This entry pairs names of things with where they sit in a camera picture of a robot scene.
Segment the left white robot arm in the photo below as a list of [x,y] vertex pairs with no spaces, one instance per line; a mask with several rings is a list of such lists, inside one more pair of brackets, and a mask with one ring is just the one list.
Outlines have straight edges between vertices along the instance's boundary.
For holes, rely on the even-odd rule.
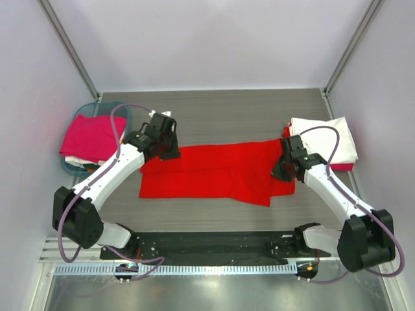
[[112,192],[133,172],[155,157],[161,160],[180,156],[177,122],[170,111],[150,112],[150,122],[123,138],[117,137],[116,151],[92,175],[68,189],[60,187],[53,199],[53,228],[58,233],[58,249],[66,262],[63,238],[79,249],[100,245],[118,257],[133,257],[138,236],[129,228],[105,222],[99,211]]

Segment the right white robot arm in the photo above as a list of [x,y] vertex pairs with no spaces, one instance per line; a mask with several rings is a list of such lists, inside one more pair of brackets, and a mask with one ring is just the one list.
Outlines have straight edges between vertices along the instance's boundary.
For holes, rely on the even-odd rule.
[[279,181],[298,180],[315,191],[342,224],[336,231],[318,223],[295,228],[301,248],[337,256],[350,272],[390,262],[396,257],[393,218],[360,200],[320,154],[308,154],[300,136],[281,140],[282,155],[272,170]]

